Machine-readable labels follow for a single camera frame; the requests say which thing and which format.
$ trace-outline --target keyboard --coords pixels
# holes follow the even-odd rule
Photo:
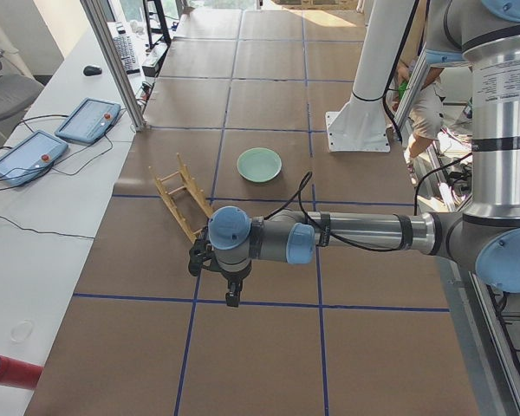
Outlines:
[[[114,38],[114,45],[123,63],[123,68],[127,74],[140,72],[140,66],[133,49],[133,41],[130,36],[120,35]]]

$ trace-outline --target white shorts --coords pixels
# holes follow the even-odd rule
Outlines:
[[[410,111],[415,134],[431,140],[437,139],[437,134],[443,126],[444,96],[439,81],[433,82],[418,93]]]

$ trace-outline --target green bowl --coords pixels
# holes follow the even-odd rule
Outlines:
[[[273,150],[254,147],[239,156],[237,170],[250,182],[268,182],[281,171],[281,158]]]

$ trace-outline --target white desk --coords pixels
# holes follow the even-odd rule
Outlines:
[[[101,66],[102,75],[84,76],[82,70],[88,64]],[[143,78],[140,75],[129,78],[136,92]],[[70,114],[85,97],[122,103],[91,31],[60,66],[26,118]],[[30,125],[53,133],[60,123],[60,119],[44,119]],[[21,125],[7,144],[15,145],[28,134],[27,127]],[[0,215],[39,231],[93,237],[133,135],[131,121],[124,114],[108,133],[114,143],[110,152],[74,177],[49,172],[25,187],[0,192]],[[100,140],[58,169],[74,172],[109,146],[107,140]],[[80,148],[70,144],[69,152]],[[91,245],[91,240],[21,231],[0,219],[0,354],[44,364]],[[12,329],[25,320],[33,323],[32,333],[25,341],[13,341]],[[0,386],[0,416],[23,414],[31,394]]]

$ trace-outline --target computer mouse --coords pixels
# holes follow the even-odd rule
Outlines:
[[[83,69],[83,74],[85,76],[93,76],[93,75],[99,75],[102,73],[102,68],[98,65],[87,65]]]

